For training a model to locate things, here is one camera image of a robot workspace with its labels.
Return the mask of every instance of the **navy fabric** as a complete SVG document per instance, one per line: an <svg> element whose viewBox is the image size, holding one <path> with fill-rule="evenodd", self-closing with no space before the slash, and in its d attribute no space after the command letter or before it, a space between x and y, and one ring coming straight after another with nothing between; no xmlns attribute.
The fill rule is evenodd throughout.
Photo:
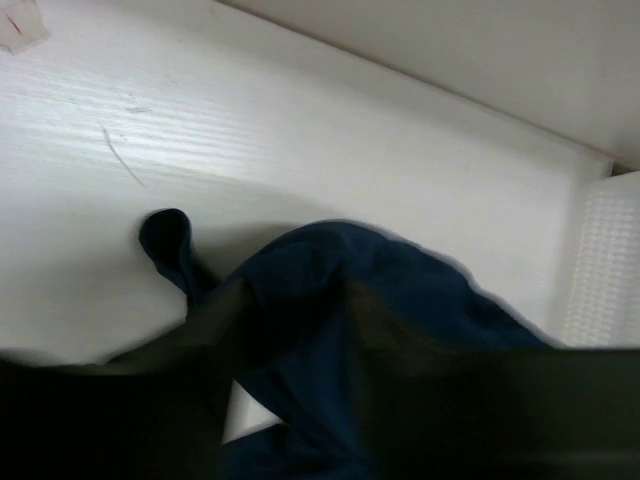
<svg viewBox="0 0 640 480"><path fill-rule="evenodd" d="M216 295L218 281L192 252L184 213L148 217L140 243L189 308ZM257 301L247 348L265 365L238 380L284 424L227 444L229 479L376 478L350 409L345 281L362 282L397 318L453 347L546 346L452 266L350 223L289 232L225 281L237 278Z"/></svg>

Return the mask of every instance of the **surface stain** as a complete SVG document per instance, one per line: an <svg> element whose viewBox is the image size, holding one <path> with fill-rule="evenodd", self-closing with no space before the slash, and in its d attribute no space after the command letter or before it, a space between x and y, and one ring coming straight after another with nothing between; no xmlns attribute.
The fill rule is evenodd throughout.
<svg viewBox="0 0 640 480"><path fill-rule="evenodd" d="M125 170L129 172L129 175L131 175L134 178L134 180L138 182L140 185L142 185L143 187L146 187L146 185L142 183L142 180L140 180L138 176L135 173L133 173L133 170L131 170L129 165L127 165L127 163L122 159L122 157L118 154L118 152L116 152L116 149L113 148L113 143L111 143L111 137L109 136L109 132L104 127L102 127L102 135L104 136L104 141L107 144L107 147L109 147L109 150L111 150L111 153L113 153L113 156L116 157L118 161L122 164L122 166L125 168Z"/></svg>
<svg viewBox="0 0 640 480"><path fill-rule="evenodd" d="M131 107L131 108L127 108L127 112L129 113L147 113L147 112L151 112L152 110L149 107Z"/></svg>

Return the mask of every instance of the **white textured basket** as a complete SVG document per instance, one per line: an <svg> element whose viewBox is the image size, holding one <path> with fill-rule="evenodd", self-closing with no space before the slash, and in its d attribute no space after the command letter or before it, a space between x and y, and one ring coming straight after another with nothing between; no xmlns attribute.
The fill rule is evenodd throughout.
<svg viewBox="0 0 640 480"><path fill-rule="evenodd" d="M562 340L640 345L640 172L585 187Z"/></svg>

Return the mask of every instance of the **red mark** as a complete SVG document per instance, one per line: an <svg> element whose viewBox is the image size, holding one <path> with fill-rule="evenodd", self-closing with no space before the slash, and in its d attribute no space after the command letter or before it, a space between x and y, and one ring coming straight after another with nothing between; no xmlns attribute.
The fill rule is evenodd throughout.
<svg viewBox="0 0 640 480"><path fill-rule="evenodd" d="M14 22L14 21L13 21L13 19L9 16L9 14L8 14L8 13L5 13L5 15L7 16L7 20L9 20L9 21L11 22L11 25L13 25L13 28L15 28L15 29L18 31L18 33L19 33L20 35L22 35L22 32L20 31L20 29L19 29L19 28L18 28L18 26L16 25L16 22Z"/></svg>

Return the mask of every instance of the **white wall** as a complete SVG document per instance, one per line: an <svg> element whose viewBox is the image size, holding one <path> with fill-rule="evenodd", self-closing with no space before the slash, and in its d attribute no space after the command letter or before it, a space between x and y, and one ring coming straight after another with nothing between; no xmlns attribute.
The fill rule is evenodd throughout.
<svg viewBox="0 0 640 480"><path fill-rule="evenodd" d="M227 0L640 165L635 0Z"/></svg>

